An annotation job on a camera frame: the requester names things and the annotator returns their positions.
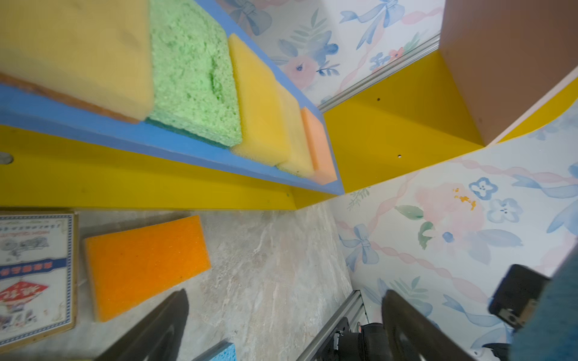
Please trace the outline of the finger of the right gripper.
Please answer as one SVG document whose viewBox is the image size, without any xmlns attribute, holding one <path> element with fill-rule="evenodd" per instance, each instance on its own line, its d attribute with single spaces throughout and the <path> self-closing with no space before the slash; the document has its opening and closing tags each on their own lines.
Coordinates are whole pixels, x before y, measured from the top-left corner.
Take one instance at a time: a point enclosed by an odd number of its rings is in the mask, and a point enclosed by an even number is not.
<svg viewBox="0 0 578 361">
<path fill-rule="evenodd" d="M 522 329 L 533 317 L 550 278 L 527 266 L 513 264 L 502 278 L 488 311 L 513 329 Z"/>
</svg>

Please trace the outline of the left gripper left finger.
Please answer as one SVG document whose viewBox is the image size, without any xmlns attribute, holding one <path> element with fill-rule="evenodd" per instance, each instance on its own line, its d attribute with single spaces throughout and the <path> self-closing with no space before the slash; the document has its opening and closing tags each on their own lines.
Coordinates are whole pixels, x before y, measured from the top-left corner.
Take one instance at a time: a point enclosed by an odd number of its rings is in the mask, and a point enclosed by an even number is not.
<svg viewBox="0 0 578 361">
<path fill-rule="evenodd" d="M 189 314 L 184 289 L 170 294 L 98 360 L 176 360 Z"/>
</svg>

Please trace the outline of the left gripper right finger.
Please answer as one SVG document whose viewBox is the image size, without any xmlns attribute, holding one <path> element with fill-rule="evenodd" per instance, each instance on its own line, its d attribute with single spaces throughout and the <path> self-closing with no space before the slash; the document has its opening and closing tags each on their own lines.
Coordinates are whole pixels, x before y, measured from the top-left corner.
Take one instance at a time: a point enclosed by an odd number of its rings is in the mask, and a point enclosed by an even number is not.
<svg viewBox="0 0 578 361">
<path fill-rule="evenodd" d="M 406 359 L 403 335 L 426 360 L 473 359 L 394 290 L 388 290 L 382 298 L 382 324 L 393 360 Z"/>
</svg>

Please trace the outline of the blue sponge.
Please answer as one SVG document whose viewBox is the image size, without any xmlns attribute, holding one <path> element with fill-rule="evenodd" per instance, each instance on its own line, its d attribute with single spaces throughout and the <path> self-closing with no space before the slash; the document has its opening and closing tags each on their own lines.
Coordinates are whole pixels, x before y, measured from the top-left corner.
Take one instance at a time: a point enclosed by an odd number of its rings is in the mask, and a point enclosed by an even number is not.
<svg viewBox="0 0 578 361">
<path fill-rule="evenodd" d="M 547 284 L 532 319 L 514 335 L 510 359 L 577 359 L 576 248 Z"/>
<path fill-rule="evenodd" d="M 223 340 L 200 354 L 194 361 L 237 361 L 235 345 Z"/>
</svg>

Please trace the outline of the blue sponge front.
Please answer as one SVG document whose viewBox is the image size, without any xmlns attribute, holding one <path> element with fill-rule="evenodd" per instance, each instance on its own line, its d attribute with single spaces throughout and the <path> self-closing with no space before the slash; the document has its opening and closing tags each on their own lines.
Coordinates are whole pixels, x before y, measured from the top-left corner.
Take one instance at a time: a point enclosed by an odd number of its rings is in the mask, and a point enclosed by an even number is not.
<svg viewBox="0 0 578 361">
<path fill-rule="evenodd" d="M 200 354 L 194 361 L 237 361 L 235 345 L 223 340 Z"/>
</svg>

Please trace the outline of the dark orange sponge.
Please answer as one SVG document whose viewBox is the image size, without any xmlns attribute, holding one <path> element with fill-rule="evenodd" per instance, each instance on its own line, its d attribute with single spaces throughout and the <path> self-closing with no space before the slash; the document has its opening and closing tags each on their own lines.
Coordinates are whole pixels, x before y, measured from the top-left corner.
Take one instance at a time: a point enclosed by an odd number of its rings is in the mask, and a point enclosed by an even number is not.
<svg viewBox="0 0 578 361">
<path fill-rule="evenodd" d="M 198 216 L 90 237 L 85 257 L 100 323 L 211 269 Z"/>
</svg>

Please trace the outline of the light orange sponge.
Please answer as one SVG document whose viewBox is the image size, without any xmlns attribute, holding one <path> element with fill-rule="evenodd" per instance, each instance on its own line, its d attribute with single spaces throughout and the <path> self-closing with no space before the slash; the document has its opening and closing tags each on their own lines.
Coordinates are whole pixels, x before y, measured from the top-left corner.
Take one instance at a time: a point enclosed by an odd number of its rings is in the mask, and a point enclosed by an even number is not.
<svg viewBox="0 0 578 361">
<path fill-rule="evenodd" d="M 337 173 L 322 122 L 308 109 L 301 109 L 301 116 L 314 168 L 310 180 L 322 186 L 337 180 Z"/>
</svg>

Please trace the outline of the tan yellow sponge front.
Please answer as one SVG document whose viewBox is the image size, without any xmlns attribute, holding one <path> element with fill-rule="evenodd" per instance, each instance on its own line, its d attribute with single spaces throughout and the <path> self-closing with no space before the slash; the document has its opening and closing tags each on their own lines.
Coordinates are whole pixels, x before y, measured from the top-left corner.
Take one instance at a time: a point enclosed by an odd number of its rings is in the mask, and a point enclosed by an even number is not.
<svg viewBox="0 0 578 361">
<path fill-rule="evenodd" d="M 277 84 L 277 90 L 289 144 L 287 159 L 280 162 L 277 168 L 297 177 L 312 177 L 314 168 L 299 103 L 280 83 Z"/>
</svg>

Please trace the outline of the deep yellow sponge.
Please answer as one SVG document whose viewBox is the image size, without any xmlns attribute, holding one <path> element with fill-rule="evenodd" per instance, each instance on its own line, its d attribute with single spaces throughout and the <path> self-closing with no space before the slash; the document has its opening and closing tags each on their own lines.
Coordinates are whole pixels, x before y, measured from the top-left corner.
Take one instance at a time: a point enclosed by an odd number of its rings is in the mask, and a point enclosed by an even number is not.
<svg viewBox="0 0 578 361">
<path fill-rule="evenodd" d="M 242 142 L 231 150 L 236 156 L 276 166 L 288 159 L 289 141 L 275 75 L 239 36 L 232 34 L 228 45 L 242 130 Z"/>
</svg>

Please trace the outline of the green sponge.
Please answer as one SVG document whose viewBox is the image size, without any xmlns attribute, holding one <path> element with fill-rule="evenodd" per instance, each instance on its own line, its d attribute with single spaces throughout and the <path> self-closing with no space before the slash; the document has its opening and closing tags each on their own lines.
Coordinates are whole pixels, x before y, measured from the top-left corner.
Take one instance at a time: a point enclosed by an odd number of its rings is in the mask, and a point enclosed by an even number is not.
<svg viewBox="0 0 578 361">
<path fill-rule="evenodd" d="M 242 142 L 221 25 L 195 1 L 150 3 L 154 108 L 147 123 L 218 147 Z"/>
</svg>

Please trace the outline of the dull yellow sponge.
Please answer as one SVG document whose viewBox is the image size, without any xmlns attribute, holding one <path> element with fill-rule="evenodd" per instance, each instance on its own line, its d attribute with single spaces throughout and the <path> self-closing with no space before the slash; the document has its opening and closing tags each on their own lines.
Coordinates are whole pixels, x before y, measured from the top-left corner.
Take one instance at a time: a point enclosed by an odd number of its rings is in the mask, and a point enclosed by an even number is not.
<svg viewBox="0 0 578 361">
<path fill-rule="evenodd" d="M 152 111 L 147 1 L 3 1 L 1 83 L 143 121 Z"/>
</svg>

